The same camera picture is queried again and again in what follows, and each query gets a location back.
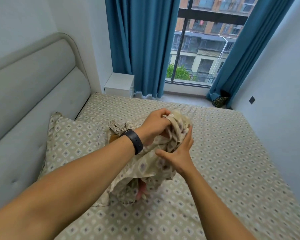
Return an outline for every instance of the building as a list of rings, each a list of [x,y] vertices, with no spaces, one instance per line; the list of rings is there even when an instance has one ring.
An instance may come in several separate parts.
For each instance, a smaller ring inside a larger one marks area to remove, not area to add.
[[[258,0],[194,0],[192,9],[249,16]],[[187,8],[188,0],[180,1]],[[184,19],[178,18],[169,64],[176,61]],[[192,83],[213,83],[232,50],[243,26],[189,19],[178,66],[182,65]]]

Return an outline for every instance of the trash can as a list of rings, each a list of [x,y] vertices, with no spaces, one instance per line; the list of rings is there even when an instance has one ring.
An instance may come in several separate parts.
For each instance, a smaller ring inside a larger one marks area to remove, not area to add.
[[[220,97],[218,97],[217,99],[213,100],[212,101],[212,105],[214,107],[217,107],[217,108],[221,108],[222,106],[224,106],[224,104],[226,103],[226,101],[228,100],[228,98],[230,98],[230,93],[224,91],[224,90],[221,90],[220,91]]]

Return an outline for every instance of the pillow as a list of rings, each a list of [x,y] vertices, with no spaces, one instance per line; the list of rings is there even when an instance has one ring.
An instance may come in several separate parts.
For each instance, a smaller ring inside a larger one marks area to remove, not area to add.
[[[47,152],[43,169],[38,177],[83,157],[107,144],[107,133],[102,123],[87,123],[65,118],[61,113],[54,113],[50,118]],[[98,205],[106,206],[108,198],[100,198]]]

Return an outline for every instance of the smartwatch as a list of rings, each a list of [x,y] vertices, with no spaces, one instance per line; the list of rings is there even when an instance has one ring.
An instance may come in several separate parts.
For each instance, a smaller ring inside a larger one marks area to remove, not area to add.
[[[127,136],[132,141],[134,149],[136,150],[135,155],[138,155],[143,149],[143,144],[137,133],[134,132],[132,129],[128,129],[127,131],[122,133],[120,137],[122,137],[123,135]]]

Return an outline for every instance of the blue curtain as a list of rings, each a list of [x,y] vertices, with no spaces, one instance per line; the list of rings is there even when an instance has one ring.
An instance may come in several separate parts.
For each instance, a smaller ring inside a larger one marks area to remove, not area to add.
[[[135,91],[161,97],[180,0],[105,0],[113,72],[135,76]]]
[[[215,100],[220,91],[230,93],[227,108],[276,31],[294,0],[258,0],[232,51],[223,64],[207,98]]]

